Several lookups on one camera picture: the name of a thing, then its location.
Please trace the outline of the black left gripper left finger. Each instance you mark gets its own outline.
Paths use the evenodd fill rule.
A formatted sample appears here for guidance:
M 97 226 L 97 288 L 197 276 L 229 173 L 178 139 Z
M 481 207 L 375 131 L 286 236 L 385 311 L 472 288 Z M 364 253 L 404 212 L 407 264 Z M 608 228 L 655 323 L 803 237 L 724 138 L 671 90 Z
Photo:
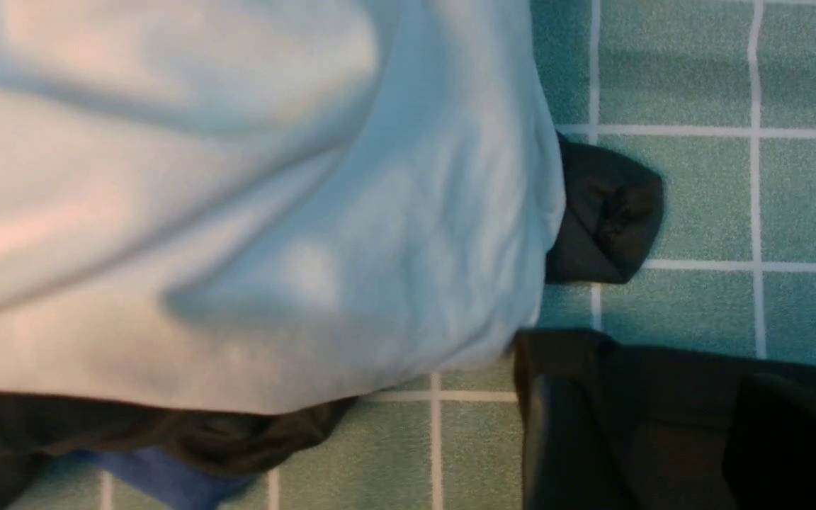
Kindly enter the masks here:
M 536 375 L 523 436 L 525 509 L 638 509 L 598 414 L 579 384 Z

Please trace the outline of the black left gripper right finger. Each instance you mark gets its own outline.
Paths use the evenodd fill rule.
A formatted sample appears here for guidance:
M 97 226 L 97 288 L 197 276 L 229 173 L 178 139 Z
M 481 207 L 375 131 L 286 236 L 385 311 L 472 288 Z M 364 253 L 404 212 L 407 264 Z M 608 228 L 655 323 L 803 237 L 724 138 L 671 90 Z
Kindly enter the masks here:
M 745 378 L 723 478 L 739 509 L 816 509 L 816 392 L 779 375 Z

